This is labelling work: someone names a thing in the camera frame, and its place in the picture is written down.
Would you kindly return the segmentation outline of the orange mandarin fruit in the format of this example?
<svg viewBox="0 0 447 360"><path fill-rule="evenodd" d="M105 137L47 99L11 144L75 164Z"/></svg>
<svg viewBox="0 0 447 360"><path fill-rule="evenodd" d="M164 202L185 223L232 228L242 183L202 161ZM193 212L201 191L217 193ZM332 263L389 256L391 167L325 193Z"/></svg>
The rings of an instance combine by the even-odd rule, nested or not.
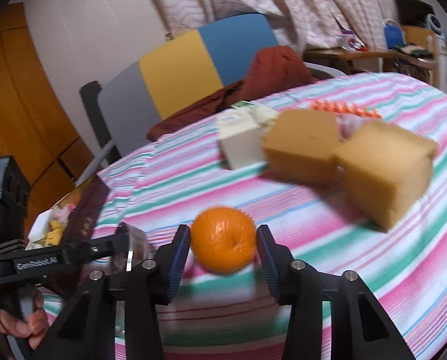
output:
<svg viewBox="0 0 447 360"><path fill-rule="evenodd" d="M256 226L243 211L211 207L197 216L190 233L193 255L209 272L230 275L254 261Z"/></svg>

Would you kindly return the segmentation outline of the orange plastic rack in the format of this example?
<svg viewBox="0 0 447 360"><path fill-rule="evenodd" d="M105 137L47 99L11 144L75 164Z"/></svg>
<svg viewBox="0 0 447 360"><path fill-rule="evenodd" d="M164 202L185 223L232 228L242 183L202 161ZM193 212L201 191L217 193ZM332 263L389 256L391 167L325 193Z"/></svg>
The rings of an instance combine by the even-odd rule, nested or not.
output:
<svg viewBox="0 0 447 360"><path fill-rule="evenodd" d="M331 102L327 100L316 99L310 103L310 108L314 111L326 111L338 115L354 115L371 119L382 119L382 116L376 109L367 109L359 107L355 103L349 102Z"/></svg>

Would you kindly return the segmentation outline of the pink rolled sock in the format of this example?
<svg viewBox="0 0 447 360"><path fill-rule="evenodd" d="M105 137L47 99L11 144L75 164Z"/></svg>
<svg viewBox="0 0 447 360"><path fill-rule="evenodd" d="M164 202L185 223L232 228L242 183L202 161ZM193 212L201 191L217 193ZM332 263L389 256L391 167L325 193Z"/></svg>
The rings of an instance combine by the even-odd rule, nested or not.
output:
<svg viewBox="0 0 447 360"><path fill-rule="evenodd" d="M366 118L358 115L343 114L337 117L340 138L348 140L367 121Z"/></svg>

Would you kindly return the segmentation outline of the wooden wardrobe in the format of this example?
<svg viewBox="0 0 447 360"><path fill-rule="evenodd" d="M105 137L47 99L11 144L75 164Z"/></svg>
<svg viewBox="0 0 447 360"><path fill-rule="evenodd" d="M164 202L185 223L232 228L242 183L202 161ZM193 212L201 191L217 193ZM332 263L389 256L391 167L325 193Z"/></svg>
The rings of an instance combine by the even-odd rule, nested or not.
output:
<svg viewBox="0 0 447 360"><path fill-rule="evenodd" d="M67 195L93 155L63 110L36 53L23 5L0 13L0 156L27 178L24 229Z"/></svg>

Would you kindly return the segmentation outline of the white mug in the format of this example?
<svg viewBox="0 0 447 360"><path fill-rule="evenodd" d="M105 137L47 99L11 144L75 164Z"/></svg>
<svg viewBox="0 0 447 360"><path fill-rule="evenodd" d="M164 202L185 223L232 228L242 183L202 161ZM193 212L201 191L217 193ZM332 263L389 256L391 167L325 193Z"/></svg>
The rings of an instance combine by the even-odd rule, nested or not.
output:
<svg viewBox="0 0 447 360"><path fill-rule="evenodd" d="M343 31L338 34L337 43L341 49L347 51L356 51L360 48L360 43L352 31Z"/></svg>

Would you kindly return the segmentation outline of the tan sponge block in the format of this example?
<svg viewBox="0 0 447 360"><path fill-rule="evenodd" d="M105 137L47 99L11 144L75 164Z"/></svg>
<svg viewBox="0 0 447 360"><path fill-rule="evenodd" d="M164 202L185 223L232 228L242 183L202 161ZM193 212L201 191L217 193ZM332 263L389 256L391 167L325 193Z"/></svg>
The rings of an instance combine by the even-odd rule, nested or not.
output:
<svg viewBox="0 0 447 360"><path fill-rule="evenodd" d="M375 119L335 150L350 203L386 229L428 189L437 153L436 141Z"/></svg>
<svg viewBox="0 0 447 360"><path fill-rule="evenodd" d="M273 176L306 185L333 182L340 145L337 117L325 111L290 109L279 114L262 141Z"/></svg>

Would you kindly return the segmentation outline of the green yellow medicine box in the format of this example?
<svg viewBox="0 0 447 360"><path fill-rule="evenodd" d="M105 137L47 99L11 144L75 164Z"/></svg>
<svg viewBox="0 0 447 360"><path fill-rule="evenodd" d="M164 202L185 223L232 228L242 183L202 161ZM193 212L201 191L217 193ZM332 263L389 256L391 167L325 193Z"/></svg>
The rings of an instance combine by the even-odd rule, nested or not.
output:
<svg viewBox="0 0 447 360"><path fill-rule="evenodd" d="M258 107L259 104L255 102L250 101L244 101L240 100L238 102L235 102L233 105L231 105L231 108L238 109L238 108L255 108Z"/></svg>

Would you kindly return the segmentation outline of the striped pink tablecloth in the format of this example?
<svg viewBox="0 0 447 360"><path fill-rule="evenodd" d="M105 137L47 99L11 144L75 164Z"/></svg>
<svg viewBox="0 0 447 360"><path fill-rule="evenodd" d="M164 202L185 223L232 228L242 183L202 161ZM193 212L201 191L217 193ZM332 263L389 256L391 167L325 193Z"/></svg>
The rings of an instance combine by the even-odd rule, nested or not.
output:
<svg viewBox="0 0 447 360"><path fill-rule="evenodd" d="M376 109L439 144L431 186L401 222L377 230L335 184L316 191L271 178L265 163L225 169L215 117L162 136L110 165L109 188L93 237L126 222L152 251L180 224L212 206L268 224L276 241L321 272L357 271L413 351L431 359L447 342L447 95L408 76L367 73L291 89L259 100L284 111L312 99ZM290 309L269 295L259 264L212 275L188 256L179 292L157 316L165 359L280 359Z"/></svg>

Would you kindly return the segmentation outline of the grey yellow blue chair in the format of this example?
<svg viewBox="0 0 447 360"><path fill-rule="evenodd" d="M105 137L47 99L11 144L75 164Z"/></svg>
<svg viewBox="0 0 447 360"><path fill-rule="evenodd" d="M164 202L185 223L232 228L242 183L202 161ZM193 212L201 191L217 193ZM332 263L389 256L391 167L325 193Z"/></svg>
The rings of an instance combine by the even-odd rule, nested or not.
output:
<svg viewBox="0 0 447 360"><path fill-rule="evenodd" d="M233 16L166 42L107 85L84 85L79 94L101 151L78 182L103 160L113 163L146 145L157 123L243 79L255 55L277 44L265 16Z"/></svg>

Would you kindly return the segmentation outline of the dark red puffer jacket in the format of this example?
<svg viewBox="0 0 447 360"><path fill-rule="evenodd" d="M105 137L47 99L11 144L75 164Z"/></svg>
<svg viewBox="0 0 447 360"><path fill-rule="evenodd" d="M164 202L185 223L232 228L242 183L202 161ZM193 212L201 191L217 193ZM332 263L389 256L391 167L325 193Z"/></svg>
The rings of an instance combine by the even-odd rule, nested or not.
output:
<svg viewBox="0 0 447 360"><path fill-rule="evenodd" d="M148 141L157 141L165 134L174 133L213 116L239 101L253 101L287 89L308 86L317 81L293 49L288 46L267 47L256 53L243 79L157 123L151 127L146 138Z"/></svg>

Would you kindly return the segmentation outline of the gold tin tray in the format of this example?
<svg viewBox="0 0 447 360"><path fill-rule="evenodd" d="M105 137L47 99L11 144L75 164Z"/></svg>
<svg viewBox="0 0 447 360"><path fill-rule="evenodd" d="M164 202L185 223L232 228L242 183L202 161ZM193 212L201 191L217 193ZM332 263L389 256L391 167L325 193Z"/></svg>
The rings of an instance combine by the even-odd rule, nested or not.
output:
<svg viewBox="0 0 447 360"><path fill-rule="evenodd" d="M35 250L91 240L109 192L98 175L91 176L37 216L26 248Z"/></svg>

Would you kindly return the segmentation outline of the cream rolled sock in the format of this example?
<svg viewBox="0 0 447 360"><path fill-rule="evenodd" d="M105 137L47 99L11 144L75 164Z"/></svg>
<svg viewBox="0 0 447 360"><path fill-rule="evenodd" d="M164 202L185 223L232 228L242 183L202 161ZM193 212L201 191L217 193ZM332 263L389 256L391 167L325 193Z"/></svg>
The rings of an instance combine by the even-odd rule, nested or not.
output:
<svg viewBox="0 0 447 360"><path fill-rule="evenodd" d="M256 104L252 110L252 116L261 128L270 128L276 122L279 115L280 113L278 111L262 104Z"/></svg>

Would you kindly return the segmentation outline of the cream tall carton box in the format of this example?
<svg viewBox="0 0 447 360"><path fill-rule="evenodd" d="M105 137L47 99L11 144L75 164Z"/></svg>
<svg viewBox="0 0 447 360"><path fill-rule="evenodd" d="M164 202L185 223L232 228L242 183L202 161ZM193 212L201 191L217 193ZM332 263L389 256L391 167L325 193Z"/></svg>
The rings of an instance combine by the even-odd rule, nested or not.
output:
<svg viewBox="0 0 447 360"><path fill-rule="evenodd" d="M242 108L228 109L217 114L219 144L232 170L264 160L260 145L259 125Z"/></svg>

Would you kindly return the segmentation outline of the wooden side desk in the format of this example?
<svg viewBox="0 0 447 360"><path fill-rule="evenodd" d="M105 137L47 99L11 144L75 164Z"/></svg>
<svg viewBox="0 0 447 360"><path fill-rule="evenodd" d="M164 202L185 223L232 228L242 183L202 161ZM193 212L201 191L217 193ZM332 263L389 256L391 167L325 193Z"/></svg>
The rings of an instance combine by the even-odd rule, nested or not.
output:
<svg viewBox="0 0 447 360"><path fill-rule="evenodd" d="M393 49L369 48L367 51L312 49L303 53L304 60L338 69L347 75L358 72L401 72L447 91L447 46L432 30L403 27L404 41L432 53L429 59L413 58Z"/></svg>

